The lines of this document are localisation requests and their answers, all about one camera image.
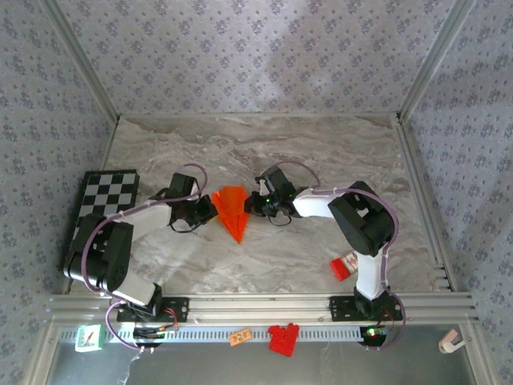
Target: black mounting plate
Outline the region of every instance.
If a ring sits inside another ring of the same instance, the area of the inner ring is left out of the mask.
[[[387,321],[387,319],[382,316],[384,310],[387,310],[392,314],[394,321],[402,320],[401,308],[394,297],[387,296],[386,298],[383,298],[380,305],[379,311],[373,314],[364,315],[358,310],[356,306],[356,298],[353,295],[334,295],[329,298],[329,311],[331,312],[331,320],[333,322]]]
[[[173,323],[173,316],[164,312],[164,309],[171,308],[175,311],[178,322],[186,322],[189,312],[189,298],[187,297],[162,297],[162,307],[160,314],[157,314],[152,320],[143,320],[136,312],[129,308],[118,310],[118,322],[154,322],[154,323]]]

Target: small card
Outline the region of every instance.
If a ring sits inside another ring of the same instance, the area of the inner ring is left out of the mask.
[[[235,346],[239,345],[240,343],[249,341],[253,336],[251,335],[251,329],[243,329],[239,330],[236,333],[230,334],[230,345]]]
[[[351,253],[345,255],[341,258],[342,262],[344,262],[345,267],[347,267],[347,270],[349,270],[350,273],[354,273],[356,270],[358,270],[358,259],[354,251]]]

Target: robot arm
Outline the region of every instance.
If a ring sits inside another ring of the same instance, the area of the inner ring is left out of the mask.
[[[129,270],[131,243],[154,230],[172,227],[179,219],[186,221],[193,230],[214,218],[217,211],[208,195],[165,203],[198,191],[196,178],[176,172],[169,188],[151,197],[136,213],[126,217],[121,215],[106,224],[94,238],[87,255],[87,276],[91,284],[128,301],[139,312],[158,314],[161,288]],[[160,200],[163,203],[155,205],[155,201]],[[95,213],[83,218],[65,260],[64,274],[67,277],[84,282],[81,269],[83,251],[93,230],[105,219]]]
[[[358,259],[355,295],[372,302],[383,294],[381,266],[384,246],[394,234],[394,221],[385,208],[372,197],[376,193],[362,181],[348,192],[319,195],[311,188],[294,188],[278,168],[269,169],[256,179],[261,185],[246,200],[246,212],[275,217],[282,212],[288,217],[333,218]]]
[[[357,182],[351,188],[374,194],[363,182]],[[374,203],[366,200],[366,197],[349,193],[314,195],[310,189],[301,192],[293,201],[294,208],[301,217],[327,217],[337,222],[357,256],[356,290],[370,301],[378,298],[384,291],[381,275],[383,249],[394,231],[390,216],[382,210],[382,206],[378,207]],[[361,216],[360,213],[365,211],[366,214]]]

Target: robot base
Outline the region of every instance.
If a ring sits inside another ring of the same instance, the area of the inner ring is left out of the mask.
[[[370,301],[356,288],[354,295],[340,295],[329,298],[329,310],[333,322],[343,321],[386,321],[383,312],[389,312],[394,321],[402,320],[401,308],[397,300],[387,292]]]
[[[187,297],[162,297],[159,291],[148,306],[137,306],[131,303],[124,305],[118,311],[118,322],[137,322],[137,323],[174,323],[186,322],[189,311],[189,298]],[[172,309],[177,319],[171,314],[166,313],[165,309]]]

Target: red wire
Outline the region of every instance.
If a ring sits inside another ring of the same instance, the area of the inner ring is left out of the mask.
[[[383,310],[382,311],[382,316],[381,316],[381,319],[379,320],[378,324],[376,325],[376,327],[380,326],[381,323],[383,321],[385,321],[383,319],[383,315],[388,315],[390,317],[390,319],[392,320],[392,326],[390,327],[389,331],[392,331],[392,329],[394,328],[394,324],[395,324],[395,321],[394,321],[394,317],[392,317],[392,313],[390,313],[388,310]]]
[[[178,327],[178,317],[176,317],[175,311],[171,307],[168,307],[164,312],[173,316],[173,326],[176,326],[176,331],[178,331],[180,328]]]

